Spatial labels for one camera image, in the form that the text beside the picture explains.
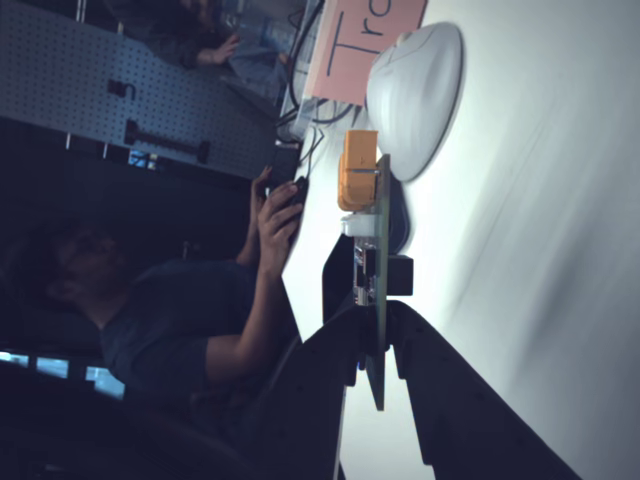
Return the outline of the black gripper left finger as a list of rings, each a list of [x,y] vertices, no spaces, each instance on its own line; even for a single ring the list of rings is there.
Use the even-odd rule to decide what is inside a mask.
[[[359,367],[384,398],[387,342],[384,237],[342,236],[323,284],[348,284],[333,316],[286,350],[262,391],[252,422],[250,459],[263,479],[338,479],[346,390]]]

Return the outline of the blue-shirted person's left hand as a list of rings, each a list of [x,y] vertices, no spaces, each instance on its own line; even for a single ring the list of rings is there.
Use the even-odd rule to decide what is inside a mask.
[[[266,199],[266,191],[270,184],[271,174],[272,167],[266,166],[260,175],[252,181],[251,198],[253,202],[261,202]]]

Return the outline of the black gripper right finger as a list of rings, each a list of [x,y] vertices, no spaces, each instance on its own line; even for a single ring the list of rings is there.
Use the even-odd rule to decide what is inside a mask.
[[[425,465],[438,479],[574,479],[576,473],[420,314],[393,300],[387,338]]]

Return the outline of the background person's hand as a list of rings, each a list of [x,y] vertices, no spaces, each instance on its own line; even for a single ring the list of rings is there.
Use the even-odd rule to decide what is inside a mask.
[[[222,65],[228,61],[236,51],[240,42],[237,35],[230,36],[221,46],[202,49],[197,57],[198,66]]]

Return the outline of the blue-shirted person's right hand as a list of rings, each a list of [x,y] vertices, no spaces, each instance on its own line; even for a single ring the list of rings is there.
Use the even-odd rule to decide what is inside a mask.
[[[295,201],[299,187],[295,182],[279,186],[266,199],[258,215],[260,240],[259,269],[281,274],[291,249],[290,238],[297,231],[303,210]]]

